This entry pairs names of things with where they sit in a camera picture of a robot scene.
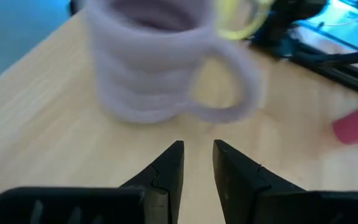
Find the lavender mug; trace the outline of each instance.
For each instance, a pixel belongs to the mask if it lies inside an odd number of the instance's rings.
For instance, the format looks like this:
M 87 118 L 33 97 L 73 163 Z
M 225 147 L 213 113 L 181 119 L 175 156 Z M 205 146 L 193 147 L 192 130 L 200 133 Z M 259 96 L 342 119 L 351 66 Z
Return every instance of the lavender mug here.
M 227 123 L 257 107 L 258 76 L 244 49 L 216 35 L 211 0 L 87 0 L 96 85 L 101 103 L 124 121 L 155 123 L 182 111 Z M 223 59 L 241 99 L 208 108 L 189 96 L 205 56 Z

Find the wooden table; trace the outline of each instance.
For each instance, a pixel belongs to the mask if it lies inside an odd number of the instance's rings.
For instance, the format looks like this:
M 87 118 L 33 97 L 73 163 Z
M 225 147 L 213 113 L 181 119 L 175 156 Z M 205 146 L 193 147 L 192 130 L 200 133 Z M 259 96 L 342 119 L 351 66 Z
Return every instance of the wooden table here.
M 177 139 L 185 141 L 180 223 L 224 223 L 214 139 L 305 189 L 358 190 L 358 144 L 341 145 L 329 128 L 358 107 L 357 93 L 252 52 L 263 90 L 253 117 L 213 125 L 182 114 L 160 124 L 127 124 L 99 106 L 87 46 L 80 14 L 1 75 L 0 192 L 23 185 L 117 187 Z M 228 105 L 226 72 L 210 59 L 196 96 Z

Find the table surface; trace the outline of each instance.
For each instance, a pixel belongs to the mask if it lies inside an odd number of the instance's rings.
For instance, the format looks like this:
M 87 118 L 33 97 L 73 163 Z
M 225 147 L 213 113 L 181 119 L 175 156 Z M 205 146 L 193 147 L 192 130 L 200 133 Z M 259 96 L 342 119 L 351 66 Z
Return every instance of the table surface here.
M 308 190 L 358 190 L 358 144 L 344 146 L 330 124 L 358 107 L 358 94 L 290 62 L 251 52 L 259 110 L 215 125 L 181 114 L 123 123 L 98 104 L 81 14 L 0 77 L 0 192 L 23 185 L 117 187 L 177 139 L 185 141 L 180 223 L 224 223 L 213 177 L 214 139 L 223 139 Z M 208 59 L 195 95 L 233 100 L 228 71 Z

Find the mug handle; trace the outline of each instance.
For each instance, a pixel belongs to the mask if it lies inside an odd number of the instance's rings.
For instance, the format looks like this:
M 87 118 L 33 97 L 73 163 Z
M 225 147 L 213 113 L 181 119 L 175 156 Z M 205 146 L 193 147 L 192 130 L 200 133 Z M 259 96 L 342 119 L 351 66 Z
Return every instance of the mug handle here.
M 211 54 L 223 59 L 236 74 L 241 98 L 236 105 L 228 108 L 210 108 L 191 101 L 189 112 L 202 121 L 228 123 L 251 114 L 258 107 L 259 78 L 249 65 L 250 60 L 244 50 L 228 40 L 214 38 Z

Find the yellow object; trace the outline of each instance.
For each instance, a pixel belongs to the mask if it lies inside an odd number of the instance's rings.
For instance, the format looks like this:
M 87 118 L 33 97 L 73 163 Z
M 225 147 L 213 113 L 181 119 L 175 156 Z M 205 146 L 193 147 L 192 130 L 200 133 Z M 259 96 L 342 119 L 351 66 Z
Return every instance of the yellow object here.
M 218 0 L 217 10 L 220 16 L 220 21 L 218 23 L 218 32 L 219 36 L 225 39 L 242 40 L 255 33 L 266 21 L 270 7 L 273 4 L 274 0 L 259 0 L 256 18 L 244 29 L 226 30 L 221 28 L 221 25 L 225 24 L 234 14 L 234 10 L 238 6 L 238 2 L 239 0 Z

